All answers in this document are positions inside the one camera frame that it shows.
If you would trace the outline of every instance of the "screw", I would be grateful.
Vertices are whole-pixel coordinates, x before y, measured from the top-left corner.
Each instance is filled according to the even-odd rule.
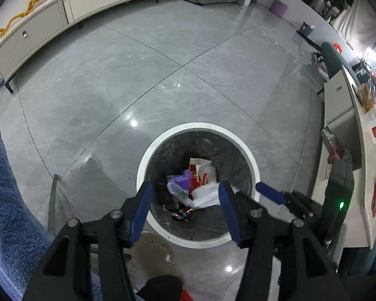
[[[255,217],[255,218],[259,218],[259,217],[262,216],[262,212],[263,212],[262,208],[253,209],[249,212],[249,215],[251,215],[252,217]]]
[[[78,225],[78,222],[79,220],[77,220],[76,218],[71,218],[71,220],[69,220],[67,224],[69,227],[74,228],[75,226]]]
[[[120,218],[122,214],[123,214],[123,212],[122,212],[121,210],[119,210],[119,209],[115,209],[115,210],[113,210],[113,211],[110,213],[110,216],[111,216],[112,218]]]
[[[298,227],[298,228],[301,228],[302,226],[304,226],[304,221],[301,220],[301,219],[296,218],[296,219],[294,220],[294,225],[295,225],[296,227]]]

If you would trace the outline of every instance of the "blue plush fabric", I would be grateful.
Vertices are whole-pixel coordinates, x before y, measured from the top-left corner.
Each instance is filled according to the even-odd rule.
[[[22,299],[51,241],[22,201],[0,135],[0,284],[13,301]],[[92,276],[93,294],[100,300],[98,277]]]

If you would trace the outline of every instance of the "black trash bag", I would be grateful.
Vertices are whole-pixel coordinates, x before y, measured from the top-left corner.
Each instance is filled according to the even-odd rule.
[[[219,238],[228,232],[220,206],[198,209],[189,221],[176,221],[163,208],[172,204],[166,176],[182,174],[188,169],[190,158],[212,161],[218,182],[228,181],[241,192],[252,194],[250,165],[241,151],[216,133],[192,130],[170,137],[152,155],[145,173],[145,180],[153,184],[156,193],[150,211],[161,227],[179,238],[191,241]]]

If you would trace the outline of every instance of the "curtain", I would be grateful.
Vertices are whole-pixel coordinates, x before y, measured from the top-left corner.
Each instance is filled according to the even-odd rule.
[[[376,43],[376,13],[367,0],[354,0],[347,10],[330,22],[359,58]]]

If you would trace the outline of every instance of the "gray tile floor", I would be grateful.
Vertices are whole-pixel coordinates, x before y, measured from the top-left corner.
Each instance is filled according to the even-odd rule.
[[[67,30],[18,71],[14,95],[0,92],[2,136],[26,205],[47,223],[57,173],[58,228],[70,217],[102,217],[135,194],[148,146],[192,121],[241,138],[262,181],[306,192],[323,81],[295,31],[260,5],[182,0],[129,2]],[[261,203],[288,218],[286,209]],[[232,242],[173,249],[195,301],[233,299],[245,250]],[[270,300],[277,299],[278,267],[275,261]]]

